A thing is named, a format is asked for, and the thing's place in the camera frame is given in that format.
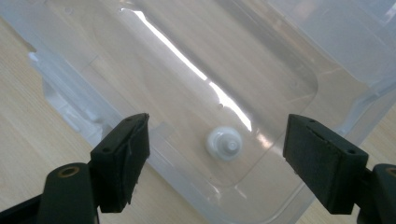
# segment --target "wooden table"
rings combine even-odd
[[[87,162],[92,150],[45,101],[41,77],[26,56],[29,50],[0,19],[0,211],[41,193],[48,172],[69,162]],[[396,106],[361,145],[370,154],[370,168],[396,163],[395,130]],[[355,223],[357,212],[331,216],[315,201],[298,223]],[[101,223],[205,223],[149,165],[132,206],[100,218]]]

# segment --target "white bottle cap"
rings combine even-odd
[[[242,137],[231,127],[218,127],[206,140],[206,149],[216,159],[231,161],[242,151]]]

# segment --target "plastic bin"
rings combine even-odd
[[[93,146],[148,112],[149,164],[208,221],[283,224],[313,199],[282,158],[288,114],[359,144],[394,104],[393,5],[366,2],[6,0],[0,13]],[[236,156],[206,149],[218,127],[240,136]]]

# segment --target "transparent plastic container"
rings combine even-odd
[[[345,2],[6,0],[0,13],[93,146],[148,112],[149,164],[208,221],[292,223],[313,195],[282,157],[288,114],[359,144],[396,99],[395,38]],[[206,145],[225,126],[242,141],[222,160]]]

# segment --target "white plastic cap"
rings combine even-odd
[[[231,127],[218,127],[206,140],[206,149],[216,159],[231,161],[242,151],[242,137]]]

